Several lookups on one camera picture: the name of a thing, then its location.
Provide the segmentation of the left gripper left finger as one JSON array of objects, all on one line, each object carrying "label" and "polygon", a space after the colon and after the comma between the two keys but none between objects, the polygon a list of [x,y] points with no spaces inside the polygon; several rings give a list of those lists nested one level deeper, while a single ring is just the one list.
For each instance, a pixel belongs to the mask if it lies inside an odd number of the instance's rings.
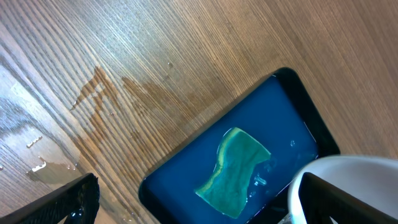
[{"label": "left gripper left finger", "polygon": [[93,224],[100,207],[99,199],[98,178],[88,173],[1,217],[1,223]]}]

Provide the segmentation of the white plate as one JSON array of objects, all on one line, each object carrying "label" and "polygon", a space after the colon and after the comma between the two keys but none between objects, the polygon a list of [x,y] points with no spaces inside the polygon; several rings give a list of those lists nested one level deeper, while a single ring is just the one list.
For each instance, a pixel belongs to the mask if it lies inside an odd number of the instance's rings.
[{"label": "white plate", "polygon": [[339,155],[314,160],[297,172],[287,199],[293,224],[307,222],[299,199],[300,183],[306,172],[397,218],[397,160]]}]

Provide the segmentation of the green yellow sponge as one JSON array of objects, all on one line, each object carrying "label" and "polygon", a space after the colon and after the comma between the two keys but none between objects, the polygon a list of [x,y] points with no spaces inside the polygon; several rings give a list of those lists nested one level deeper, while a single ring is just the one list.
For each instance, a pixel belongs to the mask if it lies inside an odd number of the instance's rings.
[{"label": "green yellow sponge", "polygon": [[213,173],[195,193],[215,210],[237,219],[246,206],[254,168],[270,158],[259,141],[242,129],[231,128],[219,143]]}]

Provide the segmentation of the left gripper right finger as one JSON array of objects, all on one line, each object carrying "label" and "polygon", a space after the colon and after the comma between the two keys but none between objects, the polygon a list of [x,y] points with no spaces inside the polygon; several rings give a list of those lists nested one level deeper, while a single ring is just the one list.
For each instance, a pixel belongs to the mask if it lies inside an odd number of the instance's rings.
[{"label": "left gripper right finger", "polygon": [[306,172],[298,190],[303,214],[308,224],[372,223],[397,224],[393,218],[360,201],[345,191]]}]

